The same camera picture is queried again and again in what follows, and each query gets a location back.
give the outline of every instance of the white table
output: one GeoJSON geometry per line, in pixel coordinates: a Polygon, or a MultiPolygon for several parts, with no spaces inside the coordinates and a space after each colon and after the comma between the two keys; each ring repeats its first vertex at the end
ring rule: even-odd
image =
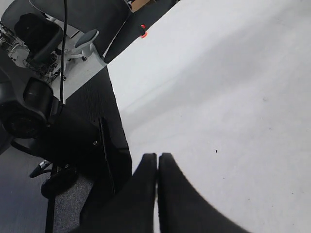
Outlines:
{"type": "Polygon", "coordinates": [[[310,25],[306,0],[181,0],[108,65],[133,169],[171,152],[247,230],[310,232],[310,25]]]}

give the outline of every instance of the mesh chair back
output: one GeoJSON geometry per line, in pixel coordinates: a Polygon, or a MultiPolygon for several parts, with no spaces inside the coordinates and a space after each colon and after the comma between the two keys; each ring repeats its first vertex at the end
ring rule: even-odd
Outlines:
{"type": "MultiPolygon", "coordinates": [[[[30,0],[40,11],[64,21],[64,0],[30,0]]],[[[126,21],[130,9],[124,0],[68,0],[68,24],[86,33],[99,31],[94,45],[102,55],[126,21]]]]}

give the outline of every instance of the black cable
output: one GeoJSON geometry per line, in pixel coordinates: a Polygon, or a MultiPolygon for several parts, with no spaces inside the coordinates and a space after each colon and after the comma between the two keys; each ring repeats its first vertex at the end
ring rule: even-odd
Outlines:
{"type": "Polygon", "coordinates": [[[65,53],[65,43],[66,43],[66,34],[67,34],[67,0],[64,0],[64,32],[63,32],[63,44],[62,44],[62,53],[61,53],[61,69],[60,69],[60,101],[64,103],[64,53],[65,53]]]}

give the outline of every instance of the black fabric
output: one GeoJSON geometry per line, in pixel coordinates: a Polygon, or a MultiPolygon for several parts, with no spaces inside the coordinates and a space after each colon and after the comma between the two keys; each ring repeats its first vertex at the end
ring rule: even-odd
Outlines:
{"type": "MultiPolygon", "coordinates": [[[[30,0],[42,12],[64,21],[64,0],[30,0]]],[[[124,0],[67,0],[68,24],[87,33],[99,31],[94,45],[103,55],[128,18],[130,9],[124,0]]]]}
{"type": "Polygon", "coordinates": [[[158,205],[161,233],[247,232],[200,196],[171,154],[159,159],[158,205]]]}
{"type": "Polygon", "coordinates": [[[104,58],[106,63],[110,63],[116,56],[124,51],[134,40],[140,37],[140,26],[143,24],[146,30],[157,22],[174,5],[176,0],[159,0],[152,4],[147,4],[134,12],[120,29],[118,35],[112,42],[104,58]]]}
{"type": "Polygon", "coordinates": [[[19,18],[14,30],[16,36],[24,41],[29,50],[32,53],[37,53],[51,41],[58,30],[58,26],[29,13],[19,18]]]}
{"type": "Polygon", "coordinates": [[[40,19],[45,20],[44,15],[39,10],[35,9],[28,0],[14,0],[4,11],[1,22],[5,27],[15,32],[14,27],[19,21],[19,18],[28,13],[35,14],[40,19]]]}
{"type": "Polygon", "coordinates": [[[144,155],[124,189],[72,233],[152,233],[156,174],[156,155],[144,155]]]}

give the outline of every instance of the chair backrest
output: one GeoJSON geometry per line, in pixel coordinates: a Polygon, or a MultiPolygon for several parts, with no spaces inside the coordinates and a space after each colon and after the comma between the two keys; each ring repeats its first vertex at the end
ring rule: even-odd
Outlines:
{"type": "Polygon", "coordinates": [[[14,2],[12,2],[11,5],[9,5],[9,7],[3,13],[1,17],[1,22],[5,27],[9,28],[15,33],[15,24],[19,21],[19,18],[22,15],[28,13],[33,13],[38,17],[45,19],[42,13],[34,8],[28,0],[14,0],[14,2]]]}
{"type": "MultiPolygon", "coordinates": [[[[40,11],[64,21],[64,0],[29,0],[40,11]]],[[[68,24],[99,36],[93,42],[102,55],[131,13],[124,0],[68,0],[68,24]]]]}

